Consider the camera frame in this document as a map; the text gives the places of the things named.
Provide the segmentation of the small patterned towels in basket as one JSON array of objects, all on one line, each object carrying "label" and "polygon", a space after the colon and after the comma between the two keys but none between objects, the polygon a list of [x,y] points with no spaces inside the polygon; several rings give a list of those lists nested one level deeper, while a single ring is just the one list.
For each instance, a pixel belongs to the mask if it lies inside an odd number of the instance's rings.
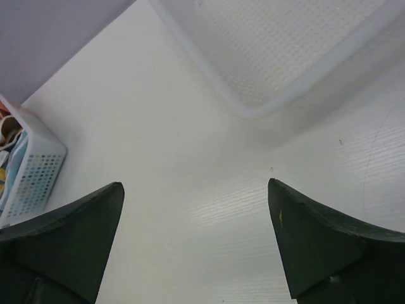
[{"label": "small patterned towels in basket", "polygon": [[13,115],[1,119],[1,150],[11,147],[16,143],[23,132],[23,127]]}]

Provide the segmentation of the light blue polka dot towel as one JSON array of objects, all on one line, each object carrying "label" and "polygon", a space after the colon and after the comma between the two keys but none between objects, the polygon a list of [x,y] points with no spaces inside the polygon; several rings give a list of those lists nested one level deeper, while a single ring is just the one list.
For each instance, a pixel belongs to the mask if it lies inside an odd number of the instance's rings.
[{"label": "light blue polka dot towel", "polygon": [[8,162],[6,164],[5,184],[1,193],[1,212],[3,212],[5,208],[8,196],[11,192],[11,188],[13,187],[17,173],[22,164],[22,160],[25,156],[27,145],[28,145],[27,132],[23,131],[19,136],[18,140],[16,141],[16,144],[13,146],[13,149],[11,150],[8,157]]}]

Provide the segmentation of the white basket with towels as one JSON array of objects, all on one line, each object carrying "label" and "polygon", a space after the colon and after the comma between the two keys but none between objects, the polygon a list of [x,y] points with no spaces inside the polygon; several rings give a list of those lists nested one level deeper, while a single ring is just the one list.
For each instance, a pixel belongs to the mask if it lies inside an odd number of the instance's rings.
[{"label": "white basket with towels", "polygon": [[1,227],[41,214],[66,156],[64,144],[31,111],[1,101],[27,132],[28,145],[5,208]]}]

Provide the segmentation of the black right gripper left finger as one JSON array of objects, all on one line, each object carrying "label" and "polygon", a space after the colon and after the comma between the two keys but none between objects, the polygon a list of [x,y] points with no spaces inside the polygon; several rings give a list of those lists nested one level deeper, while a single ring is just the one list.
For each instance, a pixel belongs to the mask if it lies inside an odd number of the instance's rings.
[{"label": "black right gripper left finger", "polygon": [[1,303],[95,303],[124,202],[113,182],[1,229]]}]

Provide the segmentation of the white empty plastic basket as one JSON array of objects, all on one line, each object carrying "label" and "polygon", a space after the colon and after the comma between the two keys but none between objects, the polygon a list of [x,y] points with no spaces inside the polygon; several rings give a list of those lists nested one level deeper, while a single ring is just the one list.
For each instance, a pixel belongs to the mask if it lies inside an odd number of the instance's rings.
[{"label": "white empty plastic basket", "polygon": [[403,1],[152,1],[227,105],[265,116],[301,97],[404,13]]}]

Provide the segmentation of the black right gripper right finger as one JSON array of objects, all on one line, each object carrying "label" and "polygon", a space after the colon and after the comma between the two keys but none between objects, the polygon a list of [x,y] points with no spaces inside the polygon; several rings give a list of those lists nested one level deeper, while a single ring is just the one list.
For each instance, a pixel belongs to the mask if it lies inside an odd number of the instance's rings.
[{"label": "black right gripper right finger", "polygon": [[268,206],[298,303],[404,303],[404,233],[323,205],[277,179]]}]

